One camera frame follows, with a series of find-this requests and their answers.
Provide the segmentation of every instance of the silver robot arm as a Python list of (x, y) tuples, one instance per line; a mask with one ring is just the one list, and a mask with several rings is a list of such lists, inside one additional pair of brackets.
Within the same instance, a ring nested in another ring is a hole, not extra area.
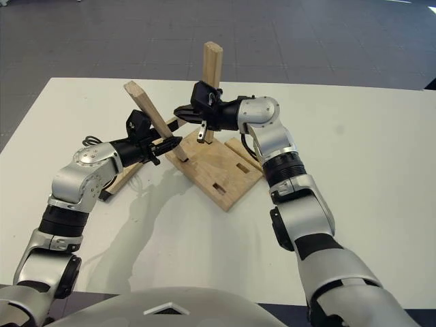
[(100, 192), (124, 167), (152, 161), (176, 147), (181, 138), (160, 138), (150, 119), (134, 110), (126, 122), (128, 138), (86, 146), (59, 170), (52, 193), (18, 264), (13, 285), (0, 290), (0, 326), (41, 326), (55, 298), (73, 290), (81, 259), (73, 254)]
[(352, 251), (334, 239), (334, 218), (270, 97), (221, 102), (221, 90), (195, 85), (191, 107), (176, 116), (210, 129), (253, 137), (275, 204), (270, 211), (279, 244), (294, 251), (313, 326), (417, 326), (391, 293)]

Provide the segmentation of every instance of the cable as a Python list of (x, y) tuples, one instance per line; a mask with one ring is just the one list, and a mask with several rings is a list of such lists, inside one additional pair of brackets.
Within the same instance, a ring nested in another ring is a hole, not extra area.
[(96, 138), (95, 136), (92, 136), (92, 135), (88, 135), (82, 141), (82, 144), (85, 146), (96, 145), (96, 144), (100, 144), (100, 143), (103, 143), (103, 142), (99, 138)]
[[(91, 146), (91, 145), (96, 145), (96, 144), (100, 144), (100, 143), (103, 143), (102, 140), (100, 140), (99, 138), (96, 138), (95, 136), (92, 136), (92, 135), (88, 135), (82, 141), (82, 144), (84, 146)], [(102, 191), (107, 189), (109, 186), (111, 186), (115, 182), (115, 180), (116, 180), (116, 176), (110, 182), (108, 182), (106, 185), (103, 186)]]
[(245, 134), (241, 134), (240, 135), (240, 141), (242, 142), (243, 146), (245, 147), (245, 150), (247, 150), (248, 154), (250, 154), (250, 156), (255, 159), (256, 161), (258, 160), (258, 157), (256, 156), (256, 152), (254, 152), (253, 150), (251, 150), (247, 144), (247, 140), (245, 139)]

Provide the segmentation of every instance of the wooden stand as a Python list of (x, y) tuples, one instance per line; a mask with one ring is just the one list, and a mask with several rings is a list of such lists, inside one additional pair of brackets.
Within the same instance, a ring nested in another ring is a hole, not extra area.
[[(203, 81), (215, 88), (219, 87), (222, 63), (222, 47), (213, 42), (205, 43)], [(169, 122), (176, 119), (179, 126), (185, 123), (177, 118), (165, 122), (149, 96), (135, 82), (128, 82), (124, 88), (138, 107), (150, 117), (153, 127), (163, 139), (172, 136), (167, 126)], [(228, 211), (261, 179), (262, 167), (236, 138), (222, 144), (213, 138), (213, 131), (207, 131), (206, 142), (200, 144), (197, 143), (197, 135), (198, 129), (183, 138), (178, 147), (166, 153), (166, 157), (224, 211)], [(116, 193), (140, 167), (142, 163), (126, 168), (125, 173), (106, 191)]]
[[(203, 81), (219, 87), (223, 65), (223, 48), (213, 42), (204, 45)], [(183, 174), (191, 179), (224, 211), (228, 211), (262, 177), (260, 164), (253, 160), (241, 142), (233, 138), (222, 144), (206, 134), (206, 143), (197, 143), (198, 130), (181, 142), (189, 160), (181, 162), (174, 153), (166, 153)]]
[(183, 138), (180, 144), (188, 161), (181, 162), (172, 151), (165, 156), (224, 211), (228, 211), (261, 179), (260, 165), (253, 166), (248, 153), (241, 157), (216, 138), (211, 144), (199, 144), (197, 135), (198, 129)]

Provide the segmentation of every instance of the rectangular slot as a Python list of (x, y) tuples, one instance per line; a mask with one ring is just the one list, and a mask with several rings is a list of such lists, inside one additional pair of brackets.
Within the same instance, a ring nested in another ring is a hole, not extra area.
[(218, 193), (220, 193), (222, 196), (225, 194), (225, 189), (223, 189), (223, 187), (221, 185), (218, 185), (216, 183), (214, 183), (212, 185), (217, 191)]
[(245, 174), (248, 174), (250, 172), (250, 169), (248, 169), (247, 167), (245, 167), (244, 165), (242, 165), (241, 163), (237, 163), (236, 167), (238, 167), (239, 169), (241, 169)]

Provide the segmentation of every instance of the white table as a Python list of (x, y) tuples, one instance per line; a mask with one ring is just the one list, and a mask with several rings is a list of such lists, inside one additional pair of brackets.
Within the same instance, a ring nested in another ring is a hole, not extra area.
[[(127, 80), (53, 78), (0, 154), (0, 283), (46, 207), (56, 171), (86, 135), (123, 138)], [(138, 80), (165, 119), (192, 82)], [(224, 99), (269, 95), (353, 249), (407, 308), (436, 307), (436, 93), (223, 82)], [(186, 125), (176, 135), (187, 135)], [(236, 132), (215, 134), (227, 140)], [(304, 305), (293, 253), (278, 246), (264, 180), (223, 212), (165, 158), (97, 203), (76, 290), (126, 293), (191, 285), (255, 302)]]

